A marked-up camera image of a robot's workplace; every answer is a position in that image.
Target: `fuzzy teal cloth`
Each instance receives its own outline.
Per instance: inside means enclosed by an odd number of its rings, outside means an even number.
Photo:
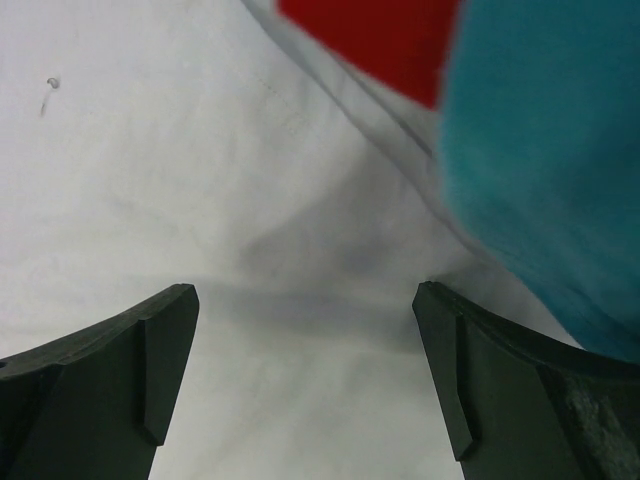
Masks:
[[[446,202],[584,348],[640,363],[640,1],[470,0]]]

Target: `white fabric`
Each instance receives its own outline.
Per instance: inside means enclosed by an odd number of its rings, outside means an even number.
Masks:
[[[0,3],[0,357],[194,283],[152,479],[458,478],[417,284],[561,335],[425,207],[398,168],[416,142],[322,68],[329,90],[237,0]]]

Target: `red cloth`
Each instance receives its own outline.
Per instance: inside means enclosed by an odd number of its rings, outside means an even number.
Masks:
[[[434,108],[460,1],[279,0],[279,8],[361,70]]]

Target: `wrinkled fabric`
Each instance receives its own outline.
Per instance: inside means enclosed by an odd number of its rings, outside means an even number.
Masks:
[[[640,4],[468,2],[446,203],[586,349],[640,363]]]
[[[0,12],[0,357],[192,282],[151,480],[458,480],[418,283],[564,337],[426,206],[433,116],[237,0]]]

